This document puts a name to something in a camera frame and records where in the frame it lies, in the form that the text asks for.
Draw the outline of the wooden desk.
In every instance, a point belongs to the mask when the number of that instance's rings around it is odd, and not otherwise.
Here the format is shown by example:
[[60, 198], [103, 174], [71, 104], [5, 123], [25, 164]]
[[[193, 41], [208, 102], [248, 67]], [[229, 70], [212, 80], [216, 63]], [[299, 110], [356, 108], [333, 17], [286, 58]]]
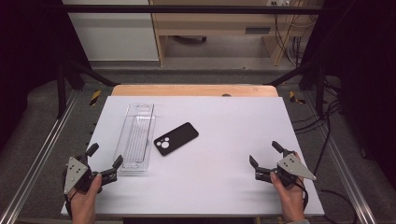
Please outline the wooden desk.
[[[267, 0], [148, 0], [152, 6], [234, 6], [267, 7]], [[323, 0], [291, 0], [290, 7], [320, 7]], [[256, 35], [269, 53], [274, 66], [281, 64], [289, 41], [294, 37], [308, 38], [318, 17], [316, 15], [273, 14], [186, 14], [154, 13], [158, 49], [164, 52], [168, 36], [194, 35]]]

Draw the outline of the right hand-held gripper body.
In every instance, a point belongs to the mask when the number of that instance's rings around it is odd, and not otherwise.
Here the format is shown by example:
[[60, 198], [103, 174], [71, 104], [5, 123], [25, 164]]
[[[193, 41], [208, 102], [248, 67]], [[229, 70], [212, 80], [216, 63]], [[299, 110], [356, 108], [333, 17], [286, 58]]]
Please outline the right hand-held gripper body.
[[271, 173], [275, 173], [284, 187], [295, 184], [298, 177], [316, 180], [316, 176], [295, 156], [290, 153], [276, 164], [276, 168], [267, 169], [255, 162], [255, 179], [271, 183]]

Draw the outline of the clear plastic packaging box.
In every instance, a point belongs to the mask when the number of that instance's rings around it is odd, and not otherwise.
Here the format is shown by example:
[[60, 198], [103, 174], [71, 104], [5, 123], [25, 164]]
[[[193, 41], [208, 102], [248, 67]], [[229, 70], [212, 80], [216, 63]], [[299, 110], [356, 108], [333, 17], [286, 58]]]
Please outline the clear plastic packaging box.
[[122, 156], [124, 174], [146, 172], [155, 127], [154, 104], [129, 104], [122, 124], [114, 160]]

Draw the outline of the person's right hand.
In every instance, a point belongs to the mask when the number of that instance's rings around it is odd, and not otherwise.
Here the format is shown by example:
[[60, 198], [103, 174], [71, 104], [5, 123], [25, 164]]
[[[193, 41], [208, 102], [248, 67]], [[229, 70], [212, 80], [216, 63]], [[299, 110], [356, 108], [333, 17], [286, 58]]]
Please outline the person's right hand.
[[287, 223], [305, 220], [303, 191], [296, 186], [285, 188], [274, 172], [270, 177], [279, 196], [284, 220]]

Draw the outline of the black slanted frame strut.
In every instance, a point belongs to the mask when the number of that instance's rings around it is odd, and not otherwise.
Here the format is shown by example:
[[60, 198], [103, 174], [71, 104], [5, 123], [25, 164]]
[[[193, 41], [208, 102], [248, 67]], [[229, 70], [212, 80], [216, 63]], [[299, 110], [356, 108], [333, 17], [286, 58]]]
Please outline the black slanted frame strut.
[[324, 118], [323, 104], [324, 104], [324, 70], [318, 60], [310, 60], [300, 65], [299, 67], [288, 72], [286, 75], [279, 77], [268, 83], [269, 86], [277, 87], [283, 82], [302, 75], [299, 83], [299, 88], [302, 91], [309, 91], [313, 85], [316, 85], [316, 102], [315, 109], [321, 119]]
[[66, 111], [66, 93], [65, 93], [65, 81], [71, 85], [73, 90], [81, 90], [85, 82], [83, 81], [81, 74], [88, 75], [89, 77], [99, 81], [108, 87], [117, 86], [116, 82], [113, 82], [105, 77], [94, 72], [91, 68], [83, 66], [73, 61], [63, 61], [57, 68], [57, 90], [58, 90], [58, 115], [57, 118], [61, 118]]

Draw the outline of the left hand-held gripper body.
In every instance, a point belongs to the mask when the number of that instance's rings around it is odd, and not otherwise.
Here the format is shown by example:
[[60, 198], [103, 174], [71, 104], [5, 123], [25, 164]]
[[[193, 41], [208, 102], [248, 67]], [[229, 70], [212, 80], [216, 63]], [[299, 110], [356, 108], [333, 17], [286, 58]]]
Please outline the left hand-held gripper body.
[[118, 161], [114, 161], [110, 169], [98, 173], [92, 171], [87, 155], [70, 157], [64, 170], [64, 194], [68, 194], [71, 189], [87, 192], [98, 174], [102, 176], [101, 186], [115, 182], [118, 180], [117, 171]]

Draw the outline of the person's left hand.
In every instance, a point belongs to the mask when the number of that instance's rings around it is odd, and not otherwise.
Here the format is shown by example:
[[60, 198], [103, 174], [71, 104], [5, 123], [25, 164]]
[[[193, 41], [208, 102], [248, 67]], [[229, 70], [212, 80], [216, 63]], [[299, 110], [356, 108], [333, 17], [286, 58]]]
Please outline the person's left hand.
[[70, 192], [72, 219], [77, 217], [95, 217], [96, 195], [102, 184], [102, 176], [97, 175], [91, 183], [87, 193], [76, 190]]

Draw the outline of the white cabinet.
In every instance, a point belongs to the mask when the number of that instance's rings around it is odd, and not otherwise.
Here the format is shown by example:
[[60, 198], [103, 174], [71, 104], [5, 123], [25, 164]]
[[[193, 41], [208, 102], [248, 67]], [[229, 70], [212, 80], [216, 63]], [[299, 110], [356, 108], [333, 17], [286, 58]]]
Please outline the white cabinet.
[[92, 62], [158, 61], [149, 13], [69, 13]]

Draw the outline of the aluminium floor rail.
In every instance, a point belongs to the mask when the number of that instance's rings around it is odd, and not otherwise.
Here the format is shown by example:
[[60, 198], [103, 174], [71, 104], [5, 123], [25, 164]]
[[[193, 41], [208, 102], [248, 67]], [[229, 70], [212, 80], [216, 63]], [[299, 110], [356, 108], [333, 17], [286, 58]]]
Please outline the aluminium floor rail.
[[0, 216], [0, 224], [14, 224], [17, 220], [17, 217], [22, 210], [29, 194], [32, 191], [35, 182], [37, 181], [40, 173], [54, 147], [56, 144], [64, 125], [69, 118], [71, 111], [73, 110], [76, 100], [79, 96], [79, 91], [71, 91], [70, 96], [66, 101], [65, 110], [62, 115], [57, 118], [51, 127], [51, 130], [46, 137], [45, 142], [42, 147], [38, 151], [35, 160], [30, 166], [29, 171], [27, 172], [25, 178], [21, 182], [18, 190], [14, 194], [11, 202], [8, 204], [7, 208], [4, 210], [4, 213]]
[[352, 207], [361, 224], [377, 224], [373, 212], [366, 202], [358, 183], [332, 138], [329, 121], [329, 119], [325, 119], [325, 123], [318, 129], [321, 131], [322, 137], [325, 140], [325, 147], [328, 149], [332, 163], [343, 183], [349, 201], [352, 203]]

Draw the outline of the wooden table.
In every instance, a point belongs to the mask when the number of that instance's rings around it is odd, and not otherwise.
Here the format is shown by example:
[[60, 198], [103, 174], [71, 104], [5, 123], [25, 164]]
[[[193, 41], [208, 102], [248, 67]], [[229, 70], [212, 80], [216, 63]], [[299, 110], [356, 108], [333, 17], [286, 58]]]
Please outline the wooden table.
[[229, 96], [277, 97], [275, 87], [266, 85], [133, 84], [118, 85], [112, 96]]

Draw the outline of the black horizontal frame bar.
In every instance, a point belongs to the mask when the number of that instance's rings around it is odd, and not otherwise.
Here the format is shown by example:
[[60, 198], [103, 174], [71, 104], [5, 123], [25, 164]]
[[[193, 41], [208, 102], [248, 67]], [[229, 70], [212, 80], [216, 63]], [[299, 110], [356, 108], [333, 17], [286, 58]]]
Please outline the black horizontal frame bar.
[[204, 13], [318, 15], [324, 12], [324, 9], [322, 7], [63, 5], [62, 9], [70, 13]]

